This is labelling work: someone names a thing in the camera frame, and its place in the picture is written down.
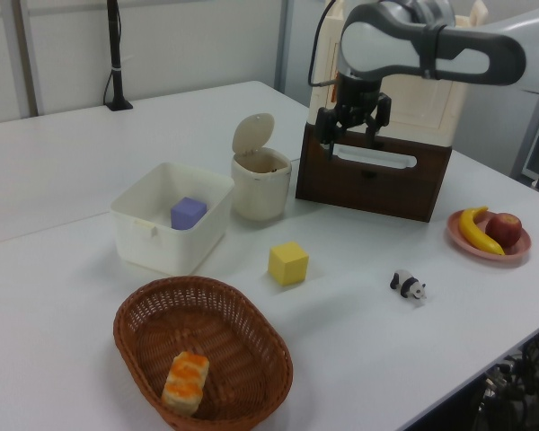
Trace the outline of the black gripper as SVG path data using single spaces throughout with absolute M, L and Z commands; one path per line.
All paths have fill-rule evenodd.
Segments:
M 333 157 L 336 140 L 340 137 L 338 121 L 366 121 L 366 148 L 376 149 L 376 135 L 390 122 L 392 99 L 380 92 L 382 81 L 365 81 L 352 75 L 338 74 L 334 109 L 321 107 L 316 115 L 316 140 Z

